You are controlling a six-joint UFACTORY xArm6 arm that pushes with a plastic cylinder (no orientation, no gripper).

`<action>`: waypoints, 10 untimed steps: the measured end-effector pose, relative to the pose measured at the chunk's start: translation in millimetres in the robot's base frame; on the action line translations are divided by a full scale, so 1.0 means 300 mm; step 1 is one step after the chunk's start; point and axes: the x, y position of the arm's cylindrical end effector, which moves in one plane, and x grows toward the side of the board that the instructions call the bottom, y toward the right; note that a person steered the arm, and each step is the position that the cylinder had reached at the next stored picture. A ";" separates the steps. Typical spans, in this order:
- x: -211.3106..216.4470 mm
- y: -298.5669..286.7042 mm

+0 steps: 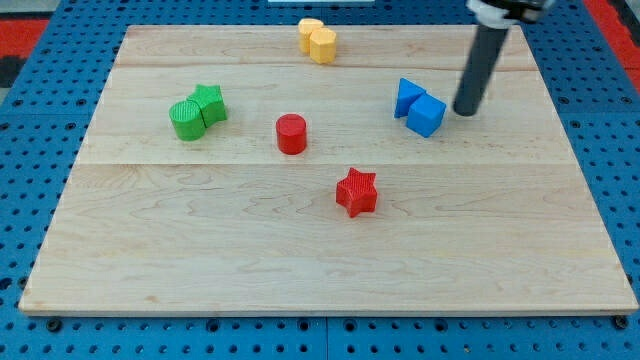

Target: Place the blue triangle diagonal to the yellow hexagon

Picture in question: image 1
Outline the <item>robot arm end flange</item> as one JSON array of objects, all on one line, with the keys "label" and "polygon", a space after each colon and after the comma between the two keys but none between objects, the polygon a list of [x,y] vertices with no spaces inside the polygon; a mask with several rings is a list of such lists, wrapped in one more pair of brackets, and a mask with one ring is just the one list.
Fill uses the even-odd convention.
[{"label": "robot arm end flange", "polygon": [[519,22],[538,22],[555,3],[555,0],[467,0],[466,7],[481,25],[508,29]]}]

